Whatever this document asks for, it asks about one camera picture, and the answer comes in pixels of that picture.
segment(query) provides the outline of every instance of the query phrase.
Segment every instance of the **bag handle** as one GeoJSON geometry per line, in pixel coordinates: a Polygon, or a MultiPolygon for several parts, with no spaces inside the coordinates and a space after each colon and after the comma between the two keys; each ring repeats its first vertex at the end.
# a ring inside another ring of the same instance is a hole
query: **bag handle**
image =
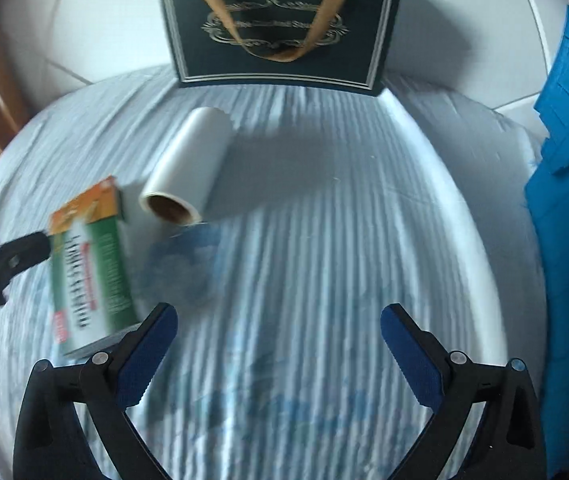
{"type": "Polygon", "coordinates": [[[251,49],[245,44],[244,40],[238,34],[238,29],[236,28],[235,22],[231,17],[231,13],[227,10],[227,6],[224,0],[204,0],[211,10],[216,13],[224,28],[227,29],[229,34],[232,35],[233,39],[238,42],[238,44],[250,53],[252,56],[261,57],[262,59],[268,59],[270,61],[278,61],[280,63],[289,63],[298,58],[301,58],[307,52],[314,49],[316,42],[320,41],[324,35],[329,30],[329,25],[331,20],[340,11],[340,8],[344,4],[345,0],[322,0],[322,3],[318,7],[316,14],[311,22],[311,27],[307,32],[305,41],[302,46],[292,46],[286,48],[275,54],[270,54],[269,56],[260,56],[251,51],[251,49]]]}

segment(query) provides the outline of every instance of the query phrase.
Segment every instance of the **metal screw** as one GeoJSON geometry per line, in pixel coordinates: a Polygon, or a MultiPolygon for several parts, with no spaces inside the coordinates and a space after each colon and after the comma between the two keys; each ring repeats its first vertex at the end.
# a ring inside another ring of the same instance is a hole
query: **metal screw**
{"type": "Polygon", "coordinates": [[[525,370],[527,370],[527,365],[521,359],[511,359],[511,362],[509,364],[511,364],[511,367],[516,372],[524,372],[525,370]]]}
{"type": "Polygon", "coordinates": [[[464,365],[467,362],[467,356],[462,352],[451,352],[449,354],[451,362],[457,365],[464,365]]]}
{"type": "Polygon", "coordinates": [[[103,365],[109,359],[109,354],[106,352],[98,352],[91,358],[91,362],[95,365],[103,365]]]}
{"type": "Polygon", "coordinates": [[[41,359],[34,365],[34,370],[36,372],[43,372],[48,367],[49,367],[49,361],[47,361],[46,359],[41,359]]]}

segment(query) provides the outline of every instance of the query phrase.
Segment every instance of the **paper roll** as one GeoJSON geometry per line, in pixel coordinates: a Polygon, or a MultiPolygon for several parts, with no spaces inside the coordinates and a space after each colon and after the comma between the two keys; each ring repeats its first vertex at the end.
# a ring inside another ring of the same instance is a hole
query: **paper roll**
{"type": "Polygon", "coordinates": [[[180,127],[140,195],[140,205],[174,224],[202,221],[233,127],[218,108],[196,108],[180,127]]]}

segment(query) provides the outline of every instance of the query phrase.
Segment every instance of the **blue gripper pad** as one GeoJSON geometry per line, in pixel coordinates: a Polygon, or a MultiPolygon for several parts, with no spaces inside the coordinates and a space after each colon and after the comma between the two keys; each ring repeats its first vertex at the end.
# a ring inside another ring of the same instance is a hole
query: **blue gripper pad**
{"type": "Polygon", "coordinates": [[[159,303],[138,330],[123,338],[109,367],[122,410],[140,402],[177,333],[176,309],[159,303]]]}
{"type": "Polygon", "coordinates": [[[417,337],[420,336],[421,330],[408,314],[405,316],[408,320],[402,320],[391,306],[383,309],[380,316],[383,339],[418,402],[435,413],[445,398],[443,378],[418,342],[417,337]]]}

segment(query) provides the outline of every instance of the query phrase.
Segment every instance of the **green and white box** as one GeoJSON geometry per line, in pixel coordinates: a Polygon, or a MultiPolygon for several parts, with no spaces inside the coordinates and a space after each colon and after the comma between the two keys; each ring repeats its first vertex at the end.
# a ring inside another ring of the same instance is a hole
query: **green and white box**
{"type": "Polygon", "coordinates": [[[53,325],[68,358],[113,346],[139,324],[120,243],[121,222],[113,177],[51,217],[53,325]]]}

